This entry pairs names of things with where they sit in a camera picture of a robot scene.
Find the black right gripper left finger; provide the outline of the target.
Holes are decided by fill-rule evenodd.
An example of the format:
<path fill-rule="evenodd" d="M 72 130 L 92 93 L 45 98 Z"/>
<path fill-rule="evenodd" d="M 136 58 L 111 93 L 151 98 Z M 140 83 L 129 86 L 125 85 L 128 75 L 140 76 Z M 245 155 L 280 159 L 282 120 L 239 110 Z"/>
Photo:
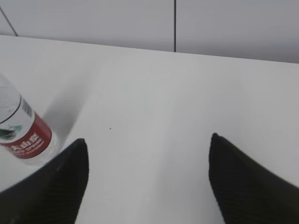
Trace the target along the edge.
<path fill-rule="evenodd" d="M 77 139 L 35 173 L 0 193 L 0 222 L 73 224 L 88 179 L 87 145 Z"/>

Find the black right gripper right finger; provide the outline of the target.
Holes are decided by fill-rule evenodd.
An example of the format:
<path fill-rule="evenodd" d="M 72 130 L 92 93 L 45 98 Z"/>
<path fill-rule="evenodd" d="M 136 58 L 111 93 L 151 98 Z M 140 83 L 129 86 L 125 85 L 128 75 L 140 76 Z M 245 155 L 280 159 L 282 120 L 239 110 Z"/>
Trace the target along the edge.
<path fill-rule="evenodd" d="M 208 162 L 208 178 L 225 223 L 299 222 L 299 188 L 216 133 L 211 137 Z"/>

